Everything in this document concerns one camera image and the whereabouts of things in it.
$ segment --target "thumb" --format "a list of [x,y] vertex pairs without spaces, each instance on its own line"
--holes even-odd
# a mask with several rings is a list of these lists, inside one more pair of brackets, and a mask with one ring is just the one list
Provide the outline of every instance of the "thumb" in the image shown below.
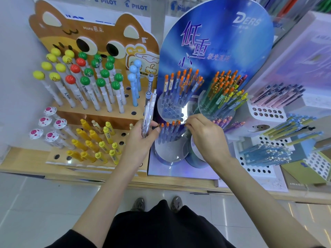
[[148,146],[152,146],[153,142],[159,137],[160,131],[160,127],[156,127],[149,133],[149,135],[145,138],[145,142],[147,142]]

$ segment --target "purple display base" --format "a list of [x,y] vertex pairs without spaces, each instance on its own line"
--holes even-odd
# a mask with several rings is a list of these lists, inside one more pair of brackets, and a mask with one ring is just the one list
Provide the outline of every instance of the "purple display base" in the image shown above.
[[148,175],[170,176],[180,178],[197,178],[218,180],[219,176],[210,166],[202,169],[194,168],[186,160],[179,161],[176,165],[167,166],[162,164],[155,156],[155,146],[151,147],[149,156]]

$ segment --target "brown cartoon bear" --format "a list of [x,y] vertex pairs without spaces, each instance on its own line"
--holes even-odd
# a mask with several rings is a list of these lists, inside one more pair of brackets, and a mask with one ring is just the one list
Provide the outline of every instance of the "brown cartoon bear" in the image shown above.
[[[143,75],[151,73],[150,71],[145,72],[151,67],[152,73],[157,75],[159,69],[158,43],[130,14],[122,14],[115,25],[96,24],[67,19],[51,4],[39,0],[35,3],[35,15],[30,16],[29,23],[48,51],[56,47],[64,54],[66,49],[70,49],[75,52],[76,57],[79,52],[83,51],[88,55],[89,62],[95,54],[100,54],[103,58],[113,56],[116,58],[115,68],[123,74],[126,85],[129,85],[126,78],[128,63],[133,62],[134,59],[142,61],[141,73]],[[147,87],[148,80],[142,78],[141,85]]]

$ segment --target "black sleeve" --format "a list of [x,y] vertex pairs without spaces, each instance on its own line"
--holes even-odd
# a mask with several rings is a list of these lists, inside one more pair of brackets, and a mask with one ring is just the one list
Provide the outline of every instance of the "black sleeve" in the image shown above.
[[90,240],[83,235],[69,230],[66,234],[46,248],[97,248]]

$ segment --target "person's left hand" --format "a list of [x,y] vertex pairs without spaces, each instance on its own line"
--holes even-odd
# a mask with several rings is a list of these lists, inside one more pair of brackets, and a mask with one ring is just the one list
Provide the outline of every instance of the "person's left hand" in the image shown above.
[[[136,170],[147,156],[153,142],[159,137],[160,127],[150,129],[146,138],[141,136],[141,126],[143,119],[140,119],[130,130],[119,164],[126,164]],[[151,121],[150,127],[158,126],[155,121]]]

